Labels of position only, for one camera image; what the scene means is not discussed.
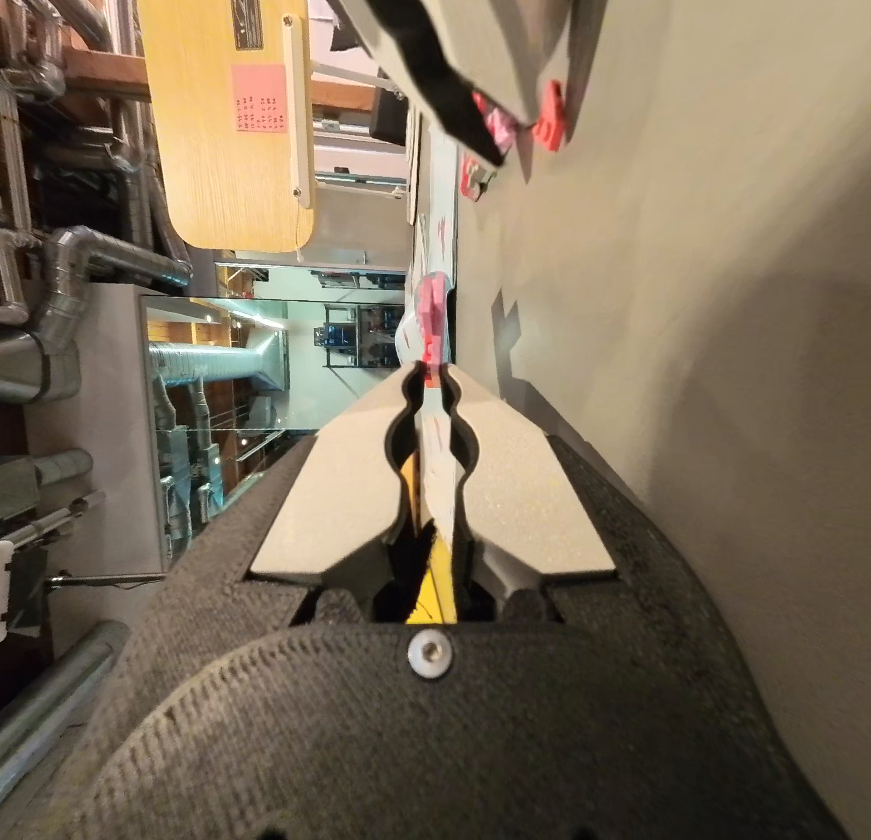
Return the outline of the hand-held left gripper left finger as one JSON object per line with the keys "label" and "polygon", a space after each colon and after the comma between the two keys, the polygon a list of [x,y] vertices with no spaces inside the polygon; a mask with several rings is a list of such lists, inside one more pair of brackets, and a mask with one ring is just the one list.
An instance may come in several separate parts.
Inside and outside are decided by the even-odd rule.
{"label": "hand-held left gripper left finger", "polygon": [[249,573],[283,582],[390,582],[413,529],[401,469],[418,448],[422,363],[402,366],[316,434]]}

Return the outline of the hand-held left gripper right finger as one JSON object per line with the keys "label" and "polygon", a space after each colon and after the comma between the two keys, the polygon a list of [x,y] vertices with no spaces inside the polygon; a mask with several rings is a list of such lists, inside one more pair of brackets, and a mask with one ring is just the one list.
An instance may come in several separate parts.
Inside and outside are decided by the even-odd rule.
{"label": "hand-held left gripper right finger", "polygon": [[441,367],[455,489],[455,595],[539,591],[616,574],[548,435],[457,366]]}

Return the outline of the orange toy brick box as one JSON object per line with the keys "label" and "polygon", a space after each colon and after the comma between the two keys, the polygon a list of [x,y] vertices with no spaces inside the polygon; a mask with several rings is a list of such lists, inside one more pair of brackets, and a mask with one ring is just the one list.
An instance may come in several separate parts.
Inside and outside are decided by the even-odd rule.
{"label": "orange toy brick box", "polygon": [[[419,452],[409,456],[401,467],[401,475],[408,487],[411,511],[418,531],[424,525],[423,493],[421,484],[421,457]],[[449,543],[435,531],[430,542],[426,573],[416,599],[416,606],[407,619],[408,625],[454,624],[457,621],[452,577],[452,551]]]}

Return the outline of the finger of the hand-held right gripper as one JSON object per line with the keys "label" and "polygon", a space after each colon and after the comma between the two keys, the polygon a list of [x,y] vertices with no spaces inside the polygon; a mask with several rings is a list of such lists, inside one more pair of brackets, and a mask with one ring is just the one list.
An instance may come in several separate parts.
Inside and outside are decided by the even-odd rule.
{"label": "finger of the hand-held right gripper", "polygon": [[567,0],[420,1],[449,65],[515,121],[534,123]]}
{"label": "finger of the hand-held right gripper", "polygon": [[504,164],[471,85],[446,59],[421,0],[326,1],[431,123],[486,166]]}

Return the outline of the pink sticky note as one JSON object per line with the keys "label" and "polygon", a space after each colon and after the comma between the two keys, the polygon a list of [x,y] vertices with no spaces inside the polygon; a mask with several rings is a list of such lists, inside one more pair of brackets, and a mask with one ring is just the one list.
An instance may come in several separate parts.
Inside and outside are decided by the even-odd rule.
{"label": "pink sticky note", "polygon": [[233,64],[231,79],[237,132],[288,132],[287,77],[283,65]]}

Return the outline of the red slope brick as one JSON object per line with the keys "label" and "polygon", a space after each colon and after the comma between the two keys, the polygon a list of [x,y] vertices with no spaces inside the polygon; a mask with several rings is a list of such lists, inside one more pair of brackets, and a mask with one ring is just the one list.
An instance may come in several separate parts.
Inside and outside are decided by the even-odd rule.
{"label": "red slope brick", "polygon": [[484,124],[502,155],[516,144],[518,136],[522,133],[530,133],[534,142],[550,152],[557,152],[560,149],[565,131],[565,112],[562,84],[559,81],[550,80],[547,83],[539,117],[530,126],[520,124],[507,111],[496,106],[479,92],[473,92],[472,99],[484,117]]}

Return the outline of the pink red grey brick model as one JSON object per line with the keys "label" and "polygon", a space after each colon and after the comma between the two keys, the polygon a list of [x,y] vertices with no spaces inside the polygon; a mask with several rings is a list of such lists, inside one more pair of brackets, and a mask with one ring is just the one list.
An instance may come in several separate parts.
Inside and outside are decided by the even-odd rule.
{"label": "pink red grey brick model", "polygon": [[464,152],[459,167],[460,194],[472,203],[477,203],[487,192],[496,174],[496,170]]}

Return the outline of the black shelving rack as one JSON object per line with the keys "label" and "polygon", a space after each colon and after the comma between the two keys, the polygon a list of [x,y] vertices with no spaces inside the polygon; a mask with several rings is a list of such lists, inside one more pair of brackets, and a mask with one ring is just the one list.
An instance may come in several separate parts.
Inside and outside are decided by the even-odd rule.
{"label": "black shelving rack", "polygon": [[324,351],[325,367],[394,370],[400,366],[398,306],[326,303],[324,317],[324,323],[313,329],[313,343]]}

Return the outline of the pink plate brick assembly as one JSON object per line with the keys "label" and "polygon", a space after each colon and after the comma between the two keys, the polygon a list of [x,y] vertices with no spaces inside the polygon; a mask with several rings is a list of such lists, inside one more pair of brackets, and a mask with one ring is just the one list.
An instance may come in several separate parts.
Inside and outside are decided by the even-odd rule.
{"label": "pink plate brick assembly", "polygon": [[443,271],[423,276],[416,289],[416,319],[421,334],[425,386],[441,386],[441,366],[449,361],[448,295],[450,279]]}

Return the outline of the metal ventilation duct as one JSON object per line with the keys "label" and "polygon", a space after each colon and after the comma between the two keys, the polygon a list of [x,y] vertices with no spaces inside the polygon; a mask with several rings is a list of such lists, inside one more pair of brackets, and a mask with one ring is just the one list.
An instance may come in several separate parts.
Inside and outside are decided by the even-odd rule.
{"label": "metal ventilation duct", "polygon": [[[191,281],[169,220],[139,53],[136,0],[2,0],[2,405],[78,393],[75,338],[94,277],[177,289]],[[63,172],[113,179],[128,239],[34,225],[20,107],[71,95],[103,100],[108,126],[74,124],[38,151]]]}

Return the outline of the wooden book stand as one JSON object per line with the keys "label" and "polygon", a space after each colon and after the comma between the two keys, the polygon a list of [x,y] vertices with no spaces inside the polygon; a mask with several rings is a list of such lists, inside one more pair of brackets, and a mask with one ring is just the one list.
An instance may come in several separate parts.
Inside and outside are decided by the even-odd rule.
{"label": "wooden book stand", "polygon": [[[288,263],[397,269],[408,262],[403,148],[367,132],[376,88],[362,52],[341,67],[324,0],[137,0],[169,217],[192,247]],[[281,64],[288,132],[234,127],[233,64]]]}

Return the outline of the open instruction booklet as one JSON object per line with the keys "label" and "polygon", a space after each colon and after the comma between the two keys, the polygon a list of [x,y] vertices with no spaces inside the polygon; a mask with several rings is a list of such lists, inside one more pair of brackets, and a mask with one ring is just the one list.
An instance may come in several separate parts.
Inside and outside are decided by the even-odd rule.
{"label": "open instruction booklet", "polygon": [[[405,312],[396,333],[402,364],[422,358],[423,338],[417,317],[419,281],[442,274],[446,290],[455,285],[456,207],[459,197],[459,149],[438,127],[421,121],[415,246],[406,276]],[[427,519],[433,519],[441,539],[452,544],[458,464],[450,452],[450,420],[438,387],[424,393],[418,412],[421,436],[421,479]]]}

